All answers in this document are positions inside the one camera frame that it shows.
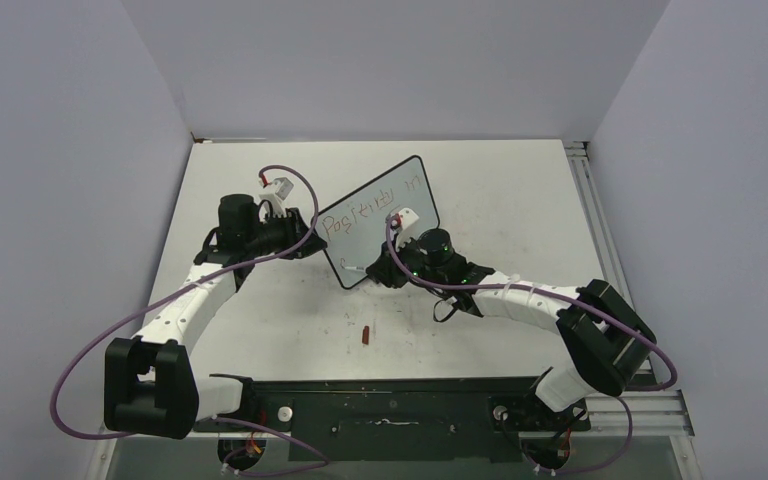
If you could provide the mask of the small black-framed whiteboard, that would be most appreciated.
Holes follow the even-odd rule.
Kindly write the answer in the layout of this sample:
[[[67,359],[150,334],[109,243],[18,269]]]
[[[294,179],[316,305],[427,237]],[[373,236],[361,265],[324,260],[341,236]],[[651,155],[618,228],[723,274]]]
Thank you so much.
[[[387,218],[402,208],[411,208],[418,214],[420,232],[441,224],[423,159],[417,155],[319,212],[316,232],[327,242],[325,255],[341,288],[349,290],[366,279],[365,272],[347,271],[341,265],[371,265],[386,240]]]

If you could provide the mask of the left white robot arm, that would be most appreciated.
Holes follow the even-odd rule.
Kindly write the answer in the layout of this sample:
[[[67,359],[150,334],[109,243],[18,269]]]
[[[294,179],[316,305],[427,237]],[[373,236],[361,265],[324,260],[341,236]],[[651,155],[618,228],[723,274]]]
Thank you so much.
[[[201,420],[218,416],[231,429],[250,428],[258,403],[246,381],[226,374],[197,377],[190,352],[220,308],[235,295],[254,263],[274,256],[303,259],[327,243],[298,209],[267,212],[247,194],[221,198],[218,225],[196,255],[183,294],[129,339],[105,351],[104,423],[115,432],[182,439]]]

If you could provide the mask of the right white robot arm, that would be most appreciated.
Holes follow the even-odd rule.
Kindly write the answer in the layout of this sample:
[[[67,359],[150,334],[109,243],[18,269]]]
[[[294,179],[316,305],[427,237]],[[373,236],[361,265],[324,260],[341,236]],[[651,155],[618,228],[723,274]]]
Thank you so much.
[[[455,311],[518,321],[559,336],[568,360],[549,367],[525,402],[529,421],[550,428],[566,409],[594,394],[618,397],[657,340],[608,282],[579,287],[526,282],[457,253],[444,229],[384,242],[366,275],[387,288],[417,285]]]

